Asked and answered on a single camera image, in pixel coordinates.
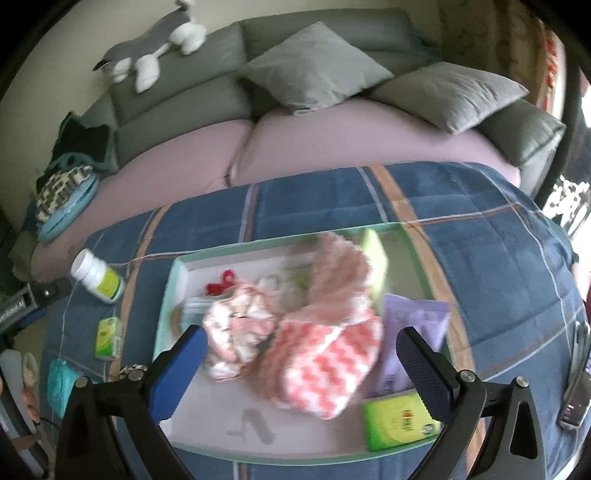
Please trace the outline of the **person's left hand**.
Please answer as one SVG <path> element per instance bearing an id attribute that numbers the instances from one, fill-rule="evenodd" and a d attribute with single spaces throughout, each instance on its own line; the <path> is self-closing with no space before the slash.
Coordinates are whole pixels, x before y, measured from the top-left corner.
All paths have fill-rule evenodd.
<path id="1" fill-rule="evenodd" d="M 25 383 L 23 355 L 16 350 L 1 352 L 1 428 L 9 440 L 23 445 L 33 438 L 28 449 L 18 451 L 20 458 L 36 476 L 49 469 L 49 458 L 42 445 L 42 420 L 34 388 Z"/>

